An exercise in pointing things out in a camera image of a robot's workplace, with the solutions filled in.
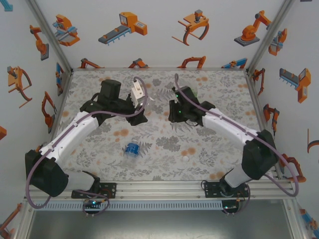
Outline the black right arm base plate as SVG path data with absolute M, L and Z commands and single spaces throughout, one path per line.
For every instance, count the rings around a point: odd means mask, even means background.
M 250 195 L 246 184 L 240 184 L 238 187 L 232 188 L 225 182 L 202 181 L 201 187 L 206 198 L 236 198 L 238 196 L 247 198 Z

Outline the clear bottle with blue label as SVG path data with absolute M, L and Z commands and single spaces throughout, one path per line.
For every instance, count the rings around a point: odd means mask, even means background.
M 122 165 L 124 167 L 134 168 L 139 154 L 139 142 L 136 139 L 132 139 L 124 149 L 124 158 L 122 161 Z

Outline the floral patterned table mat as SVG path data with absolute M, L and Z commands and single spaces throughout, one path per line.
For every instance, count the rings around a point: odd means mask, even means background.
M 131 126 L 123 117 L 107 119 L 66 159 L 64 170 L 88 171 L 103 181 L 216 180 L 239 165 L 242 151 L 228 138 L 192 122 L 171 123 L 169 102 L 175 99 L 175 71 L 75 72 L 59 130 L 75 118 L 80 107 L 100 91 L 106 79 L 121 82 L 120 98 L 131 91 L 133 77 L 142 78 L 156 105 L 145 114 L 147 123 Z M 124 149 L 132 140 L 140 145 L 134 168 L 124 167 Z

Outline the aluminium front frame rail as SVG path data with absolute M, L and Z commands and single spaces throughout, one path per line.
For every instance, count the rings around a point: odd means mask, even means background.
M 117 201 L 207 200 L 200 181 L 116 181 Z M 252 200 L 289 199 L 270 180 L 250 181 Z

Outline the aluminium frame leg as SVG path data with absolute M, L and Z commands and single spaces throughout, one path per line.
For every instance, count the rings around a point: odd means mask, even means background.
M 287 224 L 292 239 L 308 239 L 304 220 L 295 199 L 284 199 L 284 209 L 286 212 Z
M 23 201 L 21 210 L 16 216 L 13 239 L 27 239 L 29 229 L 32 226 L 33 214 L 34 208 L 27 201 Z

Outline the aluminium back rail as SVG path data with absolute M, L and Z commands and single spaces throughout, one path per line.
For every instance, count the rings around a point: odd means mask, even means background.
M 218 67 L 204 67 L 204 68 L 177 68 L 177 67 L 150 67 L 150 68 L 123 68 L 123 67 L 107 67 L 107 68 L 74 68 L 73 72 L 88 72 L 88 71 L 243 71 L 245 68 L 218 68 Z

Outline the aluminium corner post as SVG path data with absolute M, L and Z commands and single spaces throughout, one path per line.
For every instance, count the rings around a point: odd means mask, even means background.
M 289 13 L 290 9 L 292 8 L 293 4 L 296 0 L 284 0 L 282 5 L 280 6 L 274 20 L 271 23 L 271 26 L 267 30 L 265 37 L 263 38 L 261 45 L 258 47 L 254 57 L 252 58 L 248 68 L 247 68 L 247 75 L 251 76 L 258 63 L 260 62 L 261 58 L 263 57 L 264 53 L 268 49 L 269 45 L 271 44 L 275 34 L 278 32 L 280 25 L 284 21 L 285 17 Z
M 57 55 L 62 65 L 64 66 L 64 70 L 66 70 L 66 72 L 69 75 L 72 75 L 73 67 L 71 66 L 66 55 L 62 51 L 60 44 L 55 38 L 54 33 L 52 29 L 50 28 L 48 21 L 45 15 L 43 14 L 42 10 L 40 9 L 38 3 L 36 2 L 36 0 L 24 0 L 24 1 L 27 3 L 30 11 L 32 12 L 35 19 L 37 20 L 42 32 L 47 37 L 49 44 L 52 46 L 55 54 Z

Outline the aluminium side rail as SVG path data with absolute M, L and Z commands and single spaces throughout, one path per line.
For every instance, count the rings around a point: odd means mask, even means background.
M 56 116 L 54 124 L 53 124 L 52 132 L 50 134 L 50 140 L 55 139 L 55 137 L 57 135 L 57 132 L 58 132 L 58 129 L 59 129 L 59 123 L 60 123 L 60 120 L 62 118 L 62 113 L 63 113 L 64 107 L 65 107 L 65 103 L 66 103 L 66 100 L 67 100 L 68 92 L 69 92 L 70 85 L 71 85 L 71 82 L 72 82 L 72 77 L 73 77 L 72 74 L 70 74 L 66 78 L 65 88 L 64 88 L 64 91 L 63 91 L 63 94 L 62 94 L 62 102 L 60 104 L 59 110 L 57 112 L 57 116 Z
M 259 101 L 259 97 L 258 97 L 258 92 L 255 89 L 255 85 L 253 80 L 251 79 L 250 75 L 244 71 L 245 74 L 245 78 L 246 78 L 246 83 L 248 85 L 248 90 L 254 105 L 254 110 L 256 113 L 256 117 L 257 117 L 257 121 L 259 124 L 259 128 L 260 130 L 268 130 L 271 133 L 271 136 L 273 137 L 273 133 L 271 131 L 271 129 L 268 127 L 268 123 L 265 120 L 264 114 L 263 114 L 263 107 Z M 283 174 L 281 173 L 280 170 L 280 165 L 279 165 L 279 157 L 275 154 L 278 162 L 273 166 L 274 169 L 272 170 L 272 175 L 274 179 L 283 179 Z

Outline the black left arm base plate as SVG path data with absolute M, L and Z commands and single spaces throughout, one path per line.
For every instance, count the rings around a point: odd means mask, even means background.
M 116 183 L 99 183 L 93 185 L 85 193 L 80 190 L 73 190 L 71 193 L 72 199 L 88 199 L 88 198 L 105 198 L 114 199 L 116 196 Z

